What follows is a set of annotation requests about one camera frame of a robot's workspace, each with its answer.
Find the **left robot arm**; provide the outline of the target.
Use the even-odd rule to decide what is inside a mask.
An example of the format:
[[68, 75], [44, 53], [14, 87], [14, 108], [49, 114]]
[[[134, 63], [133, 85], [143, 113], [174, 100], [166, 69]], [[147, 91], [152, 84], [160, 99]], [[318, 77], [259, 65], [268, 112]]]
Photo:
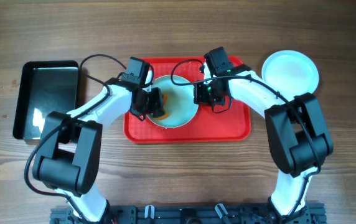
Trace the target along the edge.
[[63, 197], [80, 223], [117, 223], [95, 184], [102, 132], [125, 113], [140, 121], [148, 114], [165, 115], [161, 91], [150, 88], [153, 79], [153, 66], [131, 57], [124, 71], [104, 82], [88, 103], [68, 113], [51, 112], [26, 162], [26, 185], [37, 194]]

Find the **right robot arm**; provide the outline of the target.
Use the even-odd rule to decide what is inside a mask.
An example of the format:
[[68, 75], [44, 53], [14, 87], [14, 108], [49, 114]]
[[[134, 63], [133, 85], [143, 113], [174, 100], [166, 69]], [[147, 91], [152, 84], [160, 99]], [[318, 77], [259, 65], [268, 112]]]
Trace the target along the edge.
[[317, 98], [290, 95], [262, 80], [249, 66], [235, 66], [223, 47], [204, 55], [195, 83], [194, 102], [224, 105], [225, 97], [241, 101], [262, 115], [269, 151], [279, 169], [268, 205], [271, 221], [287, 223], [304, 213], [304, 197], [313, 176], [333, 152], [333, 141]]

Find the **orange green scrub sponge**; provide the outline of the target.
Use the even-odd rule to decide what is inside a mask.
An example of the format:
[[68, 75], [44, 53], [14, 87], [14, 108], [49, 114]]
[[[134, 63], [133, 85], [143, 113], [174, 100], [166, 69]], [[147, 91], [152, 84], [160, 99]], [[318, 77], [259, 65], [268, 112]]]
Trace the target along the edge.
[[163, 120], [168, 117], [168, 113], [164, 109], [164, 103], [167, 101], [167, 99], [168, 96], [163, 93], [156, 97], [154, 108], [152, 109], [152, 117], [155, 120]]

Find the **light blue plate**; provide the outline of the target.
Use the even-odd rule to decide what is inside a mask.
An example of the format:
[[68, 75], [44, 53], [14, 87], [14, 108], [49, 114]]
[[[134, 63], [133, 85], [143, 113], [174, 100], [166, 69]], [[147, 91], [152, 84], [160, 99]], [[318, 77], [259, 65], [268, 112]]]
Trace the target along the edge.
[[159, 88], [161, 93], [167, 95], [164, 111], [167, 117], [164, 119], [154, 119], [148, 115], [150, 121], [163, 128], [178, 128], [196, 115], [199, 106], [194, 103], [194, 86], [179, 86], [171, 82], [170, 75], [164, 75], [155, 79], [152, 88]]
[[319, 85], [319, 71], [315, 63], [303, 53], [281, 50], [264, 62], [261, 77], [270, 85], [293, 95], [314, 93]]
[[319, 73], [305, 70], [265, 70], [262, 78], [275, 89], [292, 95], [313, 93], [319, 84]]

